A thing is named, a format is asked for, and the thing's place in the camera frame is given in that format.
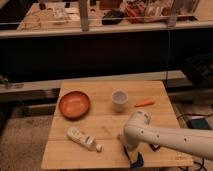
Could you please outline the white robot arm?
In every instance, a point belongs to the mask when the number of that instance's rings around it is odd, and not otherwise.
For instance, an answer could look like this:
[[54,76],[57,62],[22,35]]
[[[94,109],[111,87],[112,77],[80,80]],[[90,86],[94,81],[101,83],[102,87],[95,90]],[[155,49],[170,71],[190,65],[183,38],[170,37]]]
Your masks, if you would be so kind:
[[123,146],[132,151],[141,142],[156,144],[213,161],[213,130],[152,126],[150,115],[136,110],[124,124]]

